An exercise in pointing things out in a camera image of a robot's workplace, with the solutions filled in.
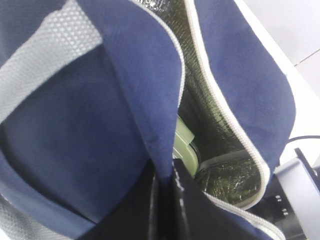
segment insulated lunch bag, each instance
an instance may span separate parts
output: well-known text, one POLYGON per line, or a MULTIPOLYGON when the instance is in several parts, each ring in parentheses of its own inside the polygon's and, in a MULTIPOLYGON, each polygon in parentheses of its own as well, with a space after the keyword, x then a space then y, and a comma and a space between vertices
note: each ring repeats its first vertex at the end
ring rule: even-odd
POLYGON ((260 201, 295 119, 239 0, 0 0, 13 240, 284 240, 260 201))

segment navy blue bag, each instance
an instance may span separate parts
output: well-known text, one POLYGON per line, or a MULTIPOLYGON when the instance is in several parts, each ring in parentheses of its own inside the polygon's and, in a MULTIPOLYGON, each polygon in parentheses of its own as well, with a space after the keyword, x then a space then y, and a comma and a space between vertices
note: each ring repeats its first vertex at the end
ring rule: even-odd
POLYGON ((279 164, 294 100, 233 0, 0 4, 10 238, 284 239, 245 210, 279 164), (195 174, 173 160, 178 116, 195 174))

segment zipper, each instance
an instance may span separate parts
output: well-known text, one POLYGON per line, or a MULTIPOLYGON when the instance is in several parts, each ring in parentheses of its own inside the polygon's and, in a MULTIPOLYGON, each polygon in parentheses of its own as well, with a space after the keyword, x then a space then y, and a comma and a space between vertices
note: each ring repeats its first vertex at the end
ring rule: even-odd
POLYGON ((249 223, 251 223, 255 228, 263 231, 265 234, 267 234, 270 238, 274 240, 286 240, 286 237, 284 234, 272 223, 268 222, 267 220, 256 216, 248 211, 245 211, 241 208, 238 208, 236 206, 233 206, 227 202, 224 202, 214 196, 211 196, 207 192, 204 192, 204 194, 219 208, 226 210, 232 214, 238 215, 245 220, 247 220, 249 223))
POLYGON ((253 159, 254 163, 256 164, 260 179, 261 179, 261 186, 259 192, 256 194, 255 199, 243 207, 243 209, 249 209, 255 204, 257 204, 265 194, 267 184, 270 178, 270 169, 267 163, 264 161, 262 156, 260 155, 259 151, 256 149, 254 144, 251 142, 243 128, 240 126, 239 122, 237 121, 235 115, 232 113, 231 109, 228 106, 228 103, 221 92, 215 78, 211 72, 209 58, 207 56, 205 44, 202 38, 198 14, 196 10, 196 6, 193 0, 184 0, 185 10, 188 17, 189 27, 193 39, 194 48, 196 51, 196 55, 199 61, 199 65, 201 68, 201 72, 203 77, 206 81, 208 89, 215 100, 218 109, 220 110, 222 116, 226 120, 227 124, 232 129, 235 136, 241 142, 243 147, 247 150, 251 158, 253 159))

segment black cable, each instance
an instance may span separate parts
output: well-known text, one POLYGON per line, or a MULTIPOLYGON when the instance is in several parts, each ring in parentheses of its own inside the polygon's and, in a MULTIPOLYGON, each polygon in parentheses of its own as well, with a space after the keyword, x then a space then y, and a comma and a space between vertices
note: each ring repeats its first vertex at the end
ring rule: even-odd
POLYGON ((301 140, 301 139, 320 139, 320 135, 296 136, 296 137, 290 138, 287 143, 291 143, 293 141, 301 140))

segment zipper trim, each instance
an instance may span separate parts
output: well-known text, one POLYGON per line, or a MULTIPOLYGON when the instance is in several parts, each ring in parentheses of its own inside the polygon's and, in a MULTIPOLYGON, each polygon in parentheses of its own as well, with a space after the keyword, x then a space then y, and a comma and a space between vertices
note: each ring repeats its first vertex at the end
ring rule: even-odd
POLYGON ((206 52, 205 43, 201 34, 200 23, 198 19, 198 13, 193 0, 184 0, 185 9, 188 17, 189 27, 193 39, 194 48, 199 61, 201 72, 208 85, 208 89, 213 96, 222 116, 225 118, 226 122, 232 129, 235 136, 239 139, 244 148, 248 151, 249 155, 252 157, 254 163, 256 164, 258 171, 260 173, 261 187, 259 192, 256 194, 256 199, 249 203, 243 209, 249 209, 255 204, 257 204, 265 194, 268 181, 270 179, 270 169, 268 164, 262 158, 259 151, 256 149, 254 144, 251 142, 250 138, 247 136, 246 132, 240 126, 235 115, 232 113, 228 106, 228 103, 221 92, 213 73, 211 72, 209 58, 206 52))
POLYGON ((180 89, 179 89, 179 98, 178 98, 178 107, 179 107, 180 103, 181 103, 182 95, 184 92, 185 79, 186 79, 185 57, 184 57, 182 48, 180 46, 180 43, 179 43, 176 35, 174 34, 174 32, 171 30, 171 28, 158 15, 156 15, 153 11, 151 11, 149 8, 142 5, 142 3, 138 2, 137 0, 130 0, 130 2, 132 2, 136 6, 138 6, 139 8, 144 10, 145 12, 147 12, 151 17, 153 17, 160 24, 161 27, 163 27, 163 29, 166 31, 169 38, 171 39, 171 41, 175 47, 175 50, 177 51, 177 53, 180 57, 180 60, 181 60, 181 80, 180 80, 180 89))
POLYGON ((207 192, 204 194, 208 197, 209 200, 213 202, 219 208, 226 210, 232 214, 238 215, 245 220, 247 220, 250 224, 252 224, 255 228, 261 230, 265 234, 267 234, 273 240, 286 240, 285 235, 272 223, 268 222, 267 220, 256 216, 250 212, 247 212, 241 208, 233 206, 227 202, 224 202, 216 197, 211 196, 207 192))

